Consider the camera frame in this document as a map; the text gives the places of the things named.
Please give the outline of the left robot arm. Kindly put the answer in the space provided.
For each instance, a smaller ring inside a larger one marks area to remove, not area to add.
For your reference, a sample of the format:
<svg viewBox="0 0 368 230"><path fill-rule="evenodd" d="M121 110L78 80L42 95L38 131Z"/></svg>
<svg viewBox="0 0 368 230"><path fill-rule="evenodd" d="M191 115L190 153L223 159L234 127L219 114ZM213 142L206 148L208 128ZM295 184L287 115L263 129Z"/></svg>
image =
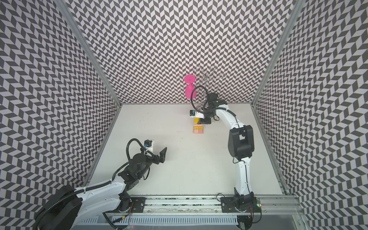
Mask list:
<svg viewBox="0 0 368 230"><path fill-rule="evenodd" d="M141 143L131 139L126 146L128 161L119 167L111 179L92 186L63 186L37 213L34 230L70 230L98 214L118 210L131 211L133 201L128 191L141 179L146 180L153 164L165 162L167 148L153 154L153 141Z"/></svg>

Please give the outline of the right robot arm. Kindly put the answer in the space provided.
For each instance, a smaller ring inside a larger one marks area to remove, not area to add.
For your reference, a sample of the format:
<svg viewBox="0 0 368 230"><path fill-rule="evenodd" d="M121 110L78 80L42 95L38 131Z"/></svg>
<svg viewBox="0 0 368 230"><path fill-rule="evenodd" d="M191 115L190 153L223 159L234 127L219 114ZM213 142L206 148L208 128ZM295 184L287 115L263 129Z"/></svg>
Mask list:
<svg viewBox="0 0 368 230"><path fill-rule="evenodd" d="M205 92L205 102L201 109L194 105L194 94L198 89ZM250 179L251 157L255 150L252 126L242 123L225 100L219 99L217 93L209 93L202 85L186 89L186 97L193 107L191 116L198 116L204 124L210 124L213 118L218 117L229 129L228 151L236 165L234 205L240 212L252 210L255 198Z"/></svg>

